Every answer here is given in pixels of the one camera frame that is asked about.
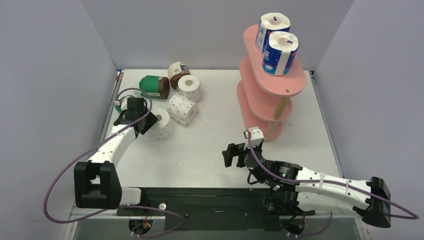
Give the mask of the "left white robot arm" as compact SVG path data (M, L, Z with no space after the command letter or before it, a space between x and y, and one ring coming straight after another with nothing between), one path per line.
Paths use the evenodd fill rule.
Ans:
M82 209L114 210L128 206L136 215L149 209L142 190L122 186L116 167L129 145L144 135L158 118L149 112L143 97L127 100L126 109L114 121L110 136L87 161L79 161L73 169L75 203Z

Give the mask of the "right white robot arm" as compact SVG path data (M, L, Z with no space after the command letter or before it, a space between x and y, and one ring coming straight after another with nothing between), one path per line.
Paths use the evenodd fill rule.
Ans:
M310 170L304 166L262 156L262 147L230 143L222 151L225 167L237 158L238 168L247 168L255 181L269 186L263 204L268 214L289 216L328 211L343 213L378 228L391 227L391 193L382 178L351 180Z

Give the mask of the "pink three-tier shelf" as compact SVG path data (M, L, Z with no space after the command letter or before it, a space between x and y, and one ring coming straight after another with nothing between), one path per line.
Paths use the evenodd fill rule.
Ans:
M307 76L296 57L288 74L274 76L262 68L263 54L256 47L259 26L249 26L243 33L247 51L239 63L241 80L237 96L245 127L258 127L265 141L276 139L282 132L282 123L292 111L291 98L306 86Z

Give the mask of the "blue paper roll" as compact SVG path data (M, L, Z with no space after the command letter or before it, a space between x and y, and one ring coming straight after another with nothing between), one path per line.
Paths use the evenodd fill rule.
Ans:
M280 12L270 12L262 15L255 40L257 49L264 53L270 34L275 31L289 32L290 27L290 19Z

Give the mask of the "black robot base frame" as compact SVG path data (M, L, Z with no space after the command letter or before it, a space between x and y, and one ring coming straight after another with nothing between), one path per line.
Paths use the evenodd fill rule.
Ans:
M118 216L143 217L145 224L137 234L145 233L155 217L164 217L165 230L185 222L182 231L302 231L300 217L315 211L299 207L296 193L268 188L158 188L141 190L140 206L122 206Z

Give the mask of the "floral white paper roll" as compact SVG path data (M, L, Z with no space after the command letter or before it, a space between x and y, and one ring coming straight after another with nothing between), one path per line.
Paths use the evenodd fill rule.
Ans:
M196 117L198 105L181 94L171 97L166 108L171 118L182 125L190 124Z

